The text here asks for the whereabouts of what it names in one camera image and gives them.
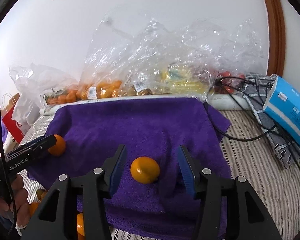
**bed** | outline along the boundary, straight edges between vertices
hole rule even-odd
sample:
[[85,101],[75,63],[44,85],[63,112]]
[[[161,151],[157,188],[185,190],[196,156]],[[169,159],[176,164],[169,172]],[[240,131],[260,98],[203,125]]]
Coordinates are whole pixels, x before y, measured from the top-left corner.
[[[228,134],[234,137],[251,138],[261,134],[261,130],[249,119],[244,111],[220,111],[230,120]],[[45,134],[53,115],[40,116],[25,135],[25,144]],[[223,155],[231,168],[232,177],[244,175],[271,214],[282,239],[292,240],[300,231],[300,171],[296,165],[284,170],[266,137],[251,142],[238,142],[223,138],[220,143]],[[26,171],[20,173],[29,192],[28,201],[38,201],[36,190],[42,187],[30,180]],[[150,240],[116,228],[111,228],[113,239]]]

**silver screw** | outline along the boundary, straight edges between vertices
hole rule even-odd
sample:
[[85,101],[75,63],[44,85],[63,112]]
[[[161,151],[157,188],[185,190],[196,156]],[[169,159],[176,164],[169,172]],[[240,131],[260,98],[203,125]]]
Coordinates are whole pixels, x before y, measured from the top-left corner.
[[246,178],[244,176],[239,176],[238,181],[240,182],[246,182]]
[[103,169],[101,169],[101,168],[95,168],[94,170],[93,170],[93,173],[94,174],[100,174],[100,173],[102,173],[103,172]]
[[67,175],[66,175],[66,174],[61,174],[61,175],[59,176],[59,180],[60,180],[60,181],[63,181],[63,180],[65,180],[65,179],[67,179]]
[[205,169],[202,170],[202,173],[206,174],[206,175],[210,175],[211,174],[211,170],[208,169],[208,168],[205,168]]

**purple towel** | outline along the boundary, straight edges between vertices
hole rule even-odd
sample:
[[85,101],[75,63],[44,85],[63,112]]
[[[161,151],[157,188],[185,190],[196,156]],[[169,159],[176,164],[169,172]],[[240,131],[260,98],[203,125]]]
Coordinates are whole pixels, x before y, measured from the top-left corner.
[[[229,121],[210,108],[216,125],[226,131]],[[119,144],[128,151],[118,192],[105,200],[108,222],[121,230],[163,240],[190,239],[199,200],[186,194],[177,148],[184,144],[204,168],[230,178],[219,142],[207,113],[194,98],[135,99],[65,106],[58,110],[46,135],[59,134],[66,152],[49,156],[29,167],[45,188],[60,174],[76,177],[100,167]],[[136,158],[148,156],[160,166],[157,183],[141,184],[130,174]],[[78,209],[82,210],[79,201]],[[222,205],[220,234],[226,228],[226,203]]]

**human hand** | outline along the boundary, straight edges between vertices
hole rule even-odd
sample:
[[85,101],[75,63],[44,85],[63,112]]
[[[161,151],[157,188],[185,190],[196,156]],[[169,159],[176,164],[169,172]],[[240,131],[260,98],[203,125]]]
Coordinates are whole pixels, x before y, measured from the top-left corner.
[[[17,213],[17,225],[26,226],[30,220],[28,192],[23,187],[23,178],[20,174],[17,175],[16,179],[11,183],[12,190],[14,192],[16,210]],[[8,218],[5,212],[8,210],[13,211],[12,203],[10,206],[0,197],[0,215],[4,218]]]

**blue tissue package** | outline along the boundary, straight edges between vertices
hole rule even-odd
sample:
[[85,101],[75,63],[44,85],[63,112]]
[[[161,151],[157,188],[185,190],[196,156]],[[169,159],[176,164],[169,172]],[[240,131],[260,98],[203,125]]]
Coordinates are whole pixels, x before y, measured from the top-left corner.
[[263,110],[277,121],[300,145],[300,93],[277,77]]

